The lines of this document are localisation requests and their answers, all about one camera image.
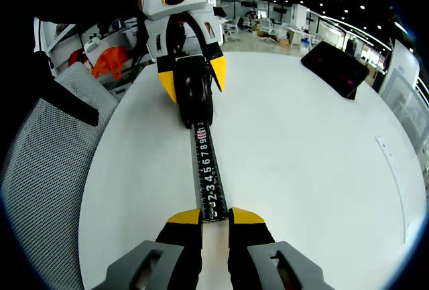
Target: window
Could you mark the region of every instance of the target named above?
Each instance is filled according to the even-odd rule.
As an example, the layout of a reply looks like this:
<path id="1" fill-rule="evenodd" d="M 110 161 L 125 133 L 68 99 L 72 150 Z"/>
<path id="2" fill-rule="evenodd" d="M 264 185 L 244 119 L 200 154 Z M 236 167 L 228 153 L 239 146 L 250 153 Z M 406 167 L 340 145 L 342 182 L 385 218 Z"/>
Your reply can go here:
<path id="1" fill-rule="evenodd" d="M 258 19 L 266 19 L 267 11 L 265 10 L 257 10 L 257 18 Z"/>

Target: ceiling light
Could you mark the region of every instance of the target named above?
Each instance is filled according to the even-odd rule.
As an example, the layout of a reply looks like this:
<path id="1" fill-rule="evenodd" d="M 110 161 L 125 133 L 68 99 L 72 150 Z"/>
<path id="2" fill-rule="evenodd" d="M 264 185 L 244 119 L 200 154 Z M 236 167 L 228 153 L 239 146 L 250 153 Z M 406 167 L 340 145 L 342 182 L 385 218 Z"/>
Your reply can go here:
<path id="1" fill-rule="evenodd" d="M 400 28 L 406 35 L 408 35 L 408 31 L 402 26 L 400 25 L 398 22 L 395 21 L 395 25 Z"/>
<path id="2" fill-rule="evenodd" d="M 322 16 L 322 18 L 323 18 L 323 19 L 332 20 L 332 21 L 336 21 L 336 22 L 342 23 L 342 24 L 344 24 L 344 25 L 347 25 L 348 27 L 352 27 L 353 29 L 355 29 L 355 30 L 357 30 L 357 31 L 359 31 L 359 32 L 361 32 L 361 33 L 363 33 L 363 34 L 365 34 L 365 35 L 369 36 L 371 39 L 373 39 L 373 40 L 375 40 L 376 42 L 378 42 L 379 44 L 381 44 L 384 48 L 386 48 L 386 49 L 388 49 L 388 50 L 390 50 L 390 51 L 391 51 L 391 48 L 390 48 L 389 46 L 387 46 L 386 44 L 384 44 L 383 42 L 381 42 L 380 40 L 378 40 L 376 37 L 373 37 L 371 34 L 369 34 L 369 33 L 365 32 L 365 31 L 363 31 L 363 30 L 361 30 L 361 29 L 359 29 L 359 28 L 355 27 L 354 25 L 350 25 L 350 24 L 348 24 L 348 23 L 346 23 L 346 22 L 339 21 L 339 20 L 337 20 L 337 19 L 334 19 L 333 17 L 327 17 L 327 16 L 325 16 L 325 15 L 323 15 L 323 16 Z"/>

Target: orange bag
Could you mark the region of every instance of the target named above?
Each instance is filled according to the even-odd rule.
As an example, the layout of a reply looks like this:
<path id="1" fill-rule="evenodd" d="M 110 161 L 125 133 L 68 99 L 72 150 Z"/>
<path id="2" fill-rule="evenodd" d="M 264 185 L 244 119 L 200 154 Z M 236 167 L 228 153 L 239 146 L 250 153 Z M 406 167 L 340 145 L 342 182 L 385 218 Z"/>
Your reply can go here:
<path id="1" fill-rule="evenodd" d="M 121 79 L 122 65 L 128 60 L 126 47 L 113 47 L 106 49 L 97 59 L 93 69 L 93 76 L 99 77 L 99 74 L 106 74 L 111 71 L 115 80 Z"/>

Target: tape measure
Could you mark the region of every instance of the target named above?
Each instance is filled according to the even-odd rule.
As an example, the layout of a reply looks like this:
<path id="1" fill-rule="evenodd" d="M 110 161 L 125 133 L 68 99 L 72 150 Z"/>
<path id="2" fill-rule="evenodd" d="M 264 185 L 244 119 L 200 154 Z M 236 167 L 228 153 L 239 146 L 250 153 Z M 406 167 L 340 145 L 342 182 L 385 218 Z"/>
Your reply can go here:
<path id="1" fill-rule="evenodd" d="M 210 127 L 206 123 L 192 124 L 192 131 L 202 219 L 204 221 L 222 220 L 228 217 L 228 207 Z"/>

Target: cardboard box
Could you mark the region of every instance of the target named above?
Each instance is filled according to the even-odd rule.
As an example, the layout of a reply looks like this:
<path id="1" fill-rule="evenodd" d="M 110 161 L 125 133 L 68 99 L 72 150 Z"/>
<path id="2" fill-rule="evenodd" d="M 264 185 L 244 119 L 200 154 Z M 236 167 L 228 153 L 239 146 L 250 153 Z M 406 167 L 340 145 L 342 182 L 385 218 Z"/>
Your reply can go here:
<path id="1" fill-rule="evenodd" d="M 282 48 L 287 48 L 289 46 L 289 40 L 288 39 L 281 39 L 279 42 L 279 45 Z"/>

